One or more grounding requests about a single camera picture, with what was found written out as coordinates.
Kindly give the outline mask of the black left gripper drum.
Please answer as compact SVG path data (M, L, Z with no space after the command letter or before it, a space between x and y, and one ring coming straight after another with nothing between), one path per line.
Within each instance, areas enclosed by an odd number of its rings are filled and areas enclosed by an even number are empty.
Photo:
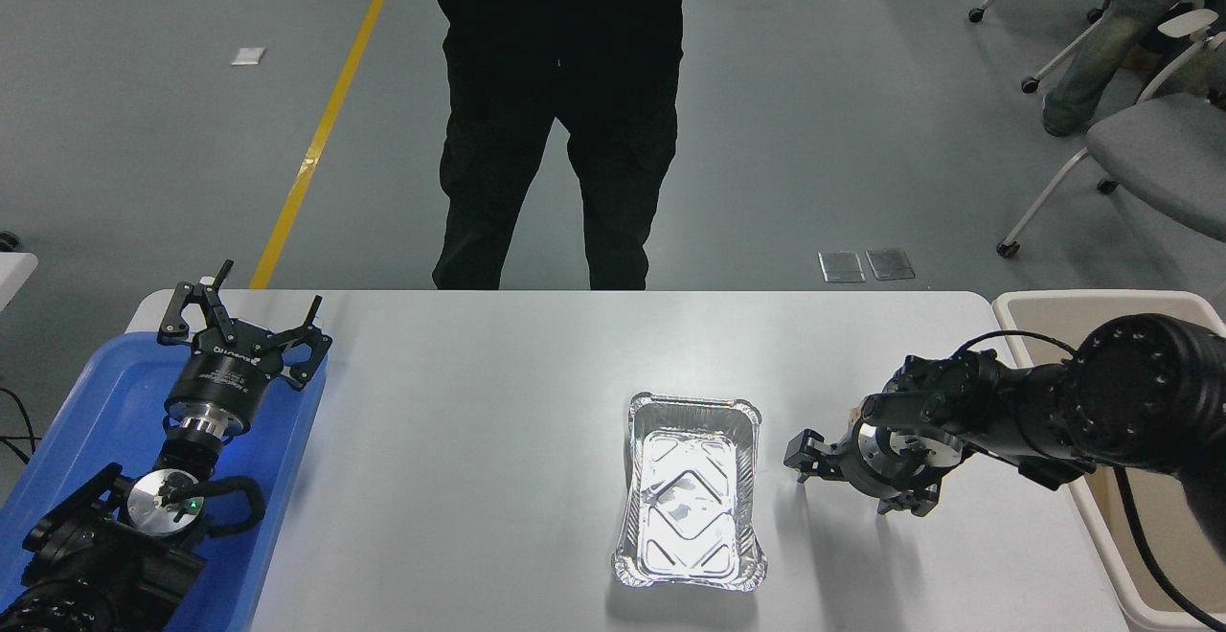
M192 353L170 388L166 411L188 418L192 410L211 405L237 421L257 418L272 379L284 366L284 349L259 326L242 326L233 341L219 329L192 336Z

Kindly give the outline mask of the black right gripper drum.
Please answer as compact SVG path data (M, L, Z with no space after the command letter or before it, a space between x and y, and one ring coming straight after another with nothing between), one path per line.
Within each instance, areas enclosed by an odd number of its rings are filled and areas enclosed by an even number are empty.
M960 463L960 441L934 430L853 425L840 444L841 470L870 496L932 488Z

